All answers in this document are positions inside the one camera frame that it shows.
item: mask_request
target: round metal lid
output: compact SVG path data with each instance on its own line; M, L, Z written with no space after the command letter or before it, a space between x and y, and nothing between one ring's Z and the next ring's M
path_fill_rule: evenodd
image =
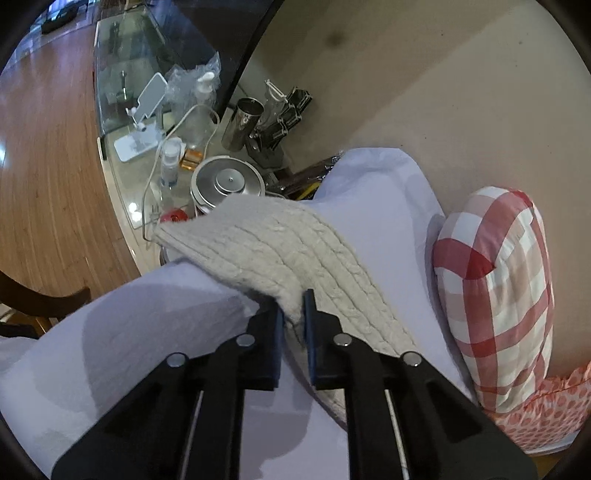
M191 190L210 207L219 205L231 193L264 195L261 175L250 164L228 155L208 158L193 173Z

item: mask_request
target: lid knob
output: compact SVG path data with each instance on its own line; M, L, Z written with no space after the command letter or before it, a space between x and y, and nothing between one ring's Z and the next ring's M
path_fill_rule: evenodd
M216 176L216 189L224 195L241 192L244 185L244 176L233 168L224 168Z

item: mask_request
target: silver screw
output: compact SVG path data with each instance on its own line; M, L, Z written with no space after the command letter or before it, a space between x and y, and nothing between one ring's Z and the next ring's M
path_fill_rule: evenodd
M182 353L171 353L168 357L166 357L166 363L171 368L182 367L186 361L187 357Z
M236 338L236 343L241 347L252 346L255 344L255 338L250 333L243 333Z
M351 338L351 335L348 335L347 333L338 333L333 338L333 342L337 346L349 346L352 341L353 339Z
M411 367L418 367L423 361L423 357L417 352L406 352L402 356L402 360L404 360L405 364L410 365Z

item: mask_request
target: cream cable knit sweater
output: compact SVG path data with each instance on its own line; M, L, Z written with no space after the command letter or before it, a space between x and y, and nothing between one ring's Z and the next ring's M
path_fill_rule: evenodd
M306 374L300 339L308 288L319 310L338 316L345 332L375 350L398 356L417 349L351 247L301 203L233 195L205 217L161 224L155 235L219 281L275 298L292 323L288 346ZM319 397L345 420L341 392Z

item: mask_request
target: dark screen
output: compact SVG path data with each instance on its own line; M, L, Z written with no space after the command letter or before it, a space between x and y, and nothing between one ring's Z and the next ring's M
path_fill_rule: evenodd
M283 0L152 0L151 11L187 70L220 54L223 114L256 44Z

